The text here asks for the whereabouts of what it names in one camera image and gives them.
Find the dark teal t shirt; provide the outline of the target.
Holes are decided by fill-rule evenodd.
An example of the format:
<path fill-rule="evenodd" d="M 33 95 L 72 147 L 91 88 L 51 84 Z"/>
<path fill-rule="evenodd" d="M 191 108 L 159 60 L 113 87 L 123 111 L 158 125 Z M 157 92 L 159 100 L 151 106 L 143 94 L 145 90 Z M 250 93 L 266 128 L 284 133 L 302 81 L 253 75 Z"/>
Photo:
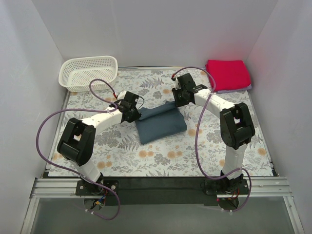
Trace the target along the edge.
<path fill-rule="evenodd" d="M 136 120 L 136 128 L 141 144 L 148 144 L 187 130 L 184 117 L 173 101 L 152 109 L 141 108 L 139 113 L 141 117 Z"/>

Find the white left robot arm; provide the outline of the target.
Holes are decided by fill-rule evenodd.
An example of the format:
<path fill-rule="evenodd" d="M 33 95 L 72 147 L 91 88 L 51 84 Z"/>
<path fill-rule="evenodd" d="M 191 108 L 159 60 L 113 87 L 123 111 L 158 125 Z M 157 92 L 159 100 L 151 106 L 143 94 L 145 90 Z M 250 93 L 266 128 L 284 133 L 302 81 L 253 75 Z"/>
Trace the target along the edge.
<path fill-rule="evenodd" d="M 140 96 L 122 91 L 118 100 L 99 114 L 84 119 L 71 118 L 62 133 L 57 152 L 70 161 L 82 177 L 85 188 L 92 194 L 100 194 L 103 175 L 92 162 L 96 136 L 104 130 L 126 121 L 131 123 L 141 117 L 137 109 Z"/>

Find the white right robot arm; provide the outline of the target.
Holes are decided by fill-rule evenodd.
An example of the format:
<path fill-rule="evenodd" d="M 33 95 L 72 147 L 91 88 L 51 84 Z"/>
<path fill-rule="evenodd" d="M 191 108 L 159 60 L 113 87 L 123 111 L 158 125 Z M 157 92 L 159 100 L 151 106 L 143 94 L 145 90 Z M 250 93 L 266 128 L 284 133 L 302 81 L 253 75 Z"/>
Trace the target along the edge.
<path fill-rule="evenodd" d="M 172 89 L 175 104 L 178 107 L 189 103 L 202 107 L 200 117 L 206 110 L 220 121 L 220 135 L 226 145 L 224 166 L 219 177 L 202 174 L 216 181 L 217 187 L 225 192 L 235 192 L 243 183 L 247 170 L 242 168 L 247 145 L 255 135 L 255 128 L 248 106 L 241 102 L 235 104 L 214 94 L 207 86 L 196 85 L 192 76 L 187 73 L 177 77 L 172 75 L 175 87 Z"/>

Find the floral patterned table mat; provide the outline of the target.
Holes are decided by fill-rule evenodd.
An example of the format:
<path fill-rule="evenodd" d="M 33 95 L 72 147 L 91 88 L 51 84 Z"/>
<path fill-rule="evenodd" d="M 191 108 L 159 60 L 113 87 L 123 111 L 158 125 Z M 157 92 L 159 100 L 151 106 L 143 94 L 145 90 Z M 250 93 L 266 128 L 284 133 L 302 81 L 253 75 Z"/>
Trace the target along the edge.
<path fill-rule="evenodd" d="M 120 70 L 114 89 L 126 90 L 144 98 L 143 107 L 155 108 L 173 101 L 171 89 L 174 70 Z M 189 69 L 178 75 L 190 73 L 197 85 L 210 88 L 205 72 Z M 251 176 L 273 176 L 270 156 L 256 120 L 247 91 L 221 94 L 225 100 L 248 105 L 255 127 L 255 135 L 243 159 L 243 168 Z M 90 92 L 70 93 L 65 108 L 106 109 L 108 104 Z M 185 132 L 142 145 L 134 122 L 123 122 L 105 130 L 95 138 L 92 161 L 104 176 L 202 176 L 195 157 L 195 134 L 201 107 L 189 104 L 179 108 L 187 124 Z M 94 115 L 88 112 L 65 112 L 59 131 L 60 139 L 67 121 Z M 226 146 L 220 135 L 219 119 L 205 111 L 198 132 L 200 163 L 209 176 L 219 176 L 224 166 Z"/>

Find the folded red t shirt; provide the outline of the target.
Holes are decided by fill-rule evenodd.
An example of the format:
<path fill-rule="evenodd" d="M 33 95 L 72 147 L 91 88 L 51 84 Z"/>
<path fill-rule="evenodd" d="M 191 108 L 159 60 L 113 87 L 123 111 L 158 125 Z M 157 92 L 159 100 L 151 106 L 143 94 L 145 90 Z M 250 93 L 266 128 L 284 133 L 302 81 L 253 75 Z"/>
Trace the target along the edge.
<path fill-rule="evenodd" d="M 250 74 L 242 60 L 207 60 L 206 71 L 212 75 L 209 81 L 214 89 L 217 83 L 251 84 Z"/>

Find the white perforated plastic basket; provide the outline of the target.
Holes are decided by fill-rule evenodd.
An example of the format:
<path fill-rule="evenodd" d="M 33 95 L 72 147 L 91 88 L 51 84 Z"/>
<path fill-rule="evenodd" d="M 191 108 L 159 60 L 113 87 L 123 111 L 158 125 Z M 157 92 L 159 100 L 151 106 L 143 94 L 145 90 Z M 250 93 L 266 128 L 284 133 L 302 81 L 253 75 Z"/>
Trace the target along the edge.
<path fill-rule="evenodd" d="M 60 69 L 58 82 L 70 92 L 87 92 L 92 80 L 92 89 L 106 90 L 117 80 L 118 63 L 112 56 L 73 58 Z"/>

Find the folded lavender t shirt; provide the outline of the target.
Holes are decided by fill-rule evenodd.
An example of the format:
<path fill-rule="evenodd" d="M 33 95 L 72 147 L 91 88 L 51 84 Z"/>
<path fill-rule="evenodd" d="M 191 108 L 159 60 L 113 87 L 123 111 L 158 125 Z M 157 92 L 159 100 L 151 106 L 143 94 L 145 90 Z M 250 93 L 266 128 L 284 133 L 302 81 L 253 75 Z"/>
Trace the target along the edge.
<path fill-rule="evenodd" d="M 252 88 L 252 85 L 249 84 L 244 86 L 243 84 L 236 84 L 236 83 L 217 83 L 213 92 L 224 94 L 224 93 L 233 93 L 233 92 L 240 92 L 240 91 L 247 91 Z"/>

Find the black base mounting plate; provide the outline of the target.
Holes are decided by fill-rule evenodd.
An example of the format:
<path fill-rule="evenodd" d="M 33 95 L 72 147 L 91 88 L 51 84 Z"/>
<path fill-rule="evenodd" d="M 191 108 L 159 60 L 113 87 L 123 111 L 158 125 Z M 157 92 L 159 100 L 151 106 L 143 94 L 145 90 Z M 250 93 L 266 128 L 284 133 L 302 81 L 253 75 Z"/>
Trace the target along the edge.
<path fill-rule="evenodd" d="M 105 177 L 100 194 L 92 194 L 84 186 L 83 180 L 77 182 L 77 196 L 96 197 L 107 195 L 106 205 L 117 205 L 115 194 L 122 205 L 168 205 L 201 204 L 218 205 L 217 198 L 239 197 L 247 195 L 249 185 L 246 179 L 235 192 L 225 192 L 217 187 L 216 181 L 205 177 Z"/>

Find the aluminium frame rail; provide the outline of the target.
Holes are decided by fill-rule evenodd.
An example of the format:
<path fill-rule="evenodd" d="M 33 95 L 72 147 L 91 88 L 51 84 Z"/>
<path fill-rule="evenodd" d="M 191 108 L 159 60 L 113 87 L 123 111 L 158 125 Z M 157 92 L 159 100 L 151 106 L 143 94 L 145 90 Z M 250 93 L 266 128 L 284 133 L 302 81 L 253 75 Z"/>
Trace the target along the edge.
<path fill-rule="evenodd" d="M 234 201 L 210 192 L 203 177 L 111 177 L 111 196 L 85 212 L 95 197 L 78 178 L 35 180 L 23 234 L 302 234 L 293 194 L 284 177 L 254 177 Z"/>

